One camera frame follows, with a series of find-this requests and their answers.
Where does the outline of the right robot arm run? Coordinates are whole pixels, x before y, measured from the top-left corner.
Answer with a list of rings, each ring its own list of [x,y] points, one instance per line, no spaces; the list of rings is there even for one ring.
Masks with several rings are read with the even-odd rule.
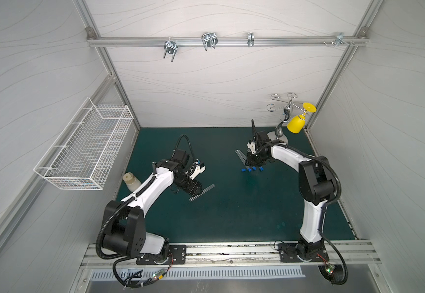
[[[347,264],[324,234],[328,206],[336,203],[342,192],[341,181],[325,156],[306,154],[280,139],[272,140],[265,131],[251,123],[252,139],[247,143],[246,164],[261,168],[272,159],[293,168],[299,176],[299,192],[304,199],[304,218],[300,239],[293,252],[303,262],[319,257],[321,275],[334,285],[344,285],[349,276]]]

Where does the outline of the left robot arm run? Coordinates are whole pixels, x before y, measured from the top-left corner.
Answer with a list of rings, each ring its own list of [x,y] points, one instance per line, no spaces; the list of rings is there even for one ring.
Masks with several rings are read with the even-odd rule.
[[[110,201],[104,210],[101,229],[97,235],[96,254],[103,260],[113,260],[112,271],[123,288],[137,289],[156,283],[168,272],[162,269],[142,282],[130,277],[121,278],[117,264],[134,260],[139,255],[150,255],[156,261],[173,261],[167,238],[146,231],[145,216],[164,190],[175,185],[191,197],[203,193],[196,177],[205,171],[205,165],[195,156],[194,150],[184,151],[175,146],[170,159],[153,163],[153,172],[134,192],[122,201]]]

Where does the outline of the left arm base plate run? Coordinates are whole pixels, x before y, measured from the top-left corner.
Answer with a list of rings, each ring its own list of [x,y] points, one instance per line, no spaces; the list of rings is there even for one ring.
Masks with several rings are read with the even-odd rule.
[[[165,245],[159,254],[144,253],[136,259],[137,265],[185,264],[186,245]]]

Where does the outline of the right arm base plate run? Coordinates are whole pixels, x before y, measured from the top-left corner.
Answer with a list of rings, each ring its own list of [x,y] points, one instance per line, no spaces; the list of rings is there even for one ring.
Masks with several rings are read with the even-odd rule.
[[[307,243],[303,240],[296,243],[279,242],[275,244],[280,262],[324,262],[329,261],[327,250],[322,241]]]

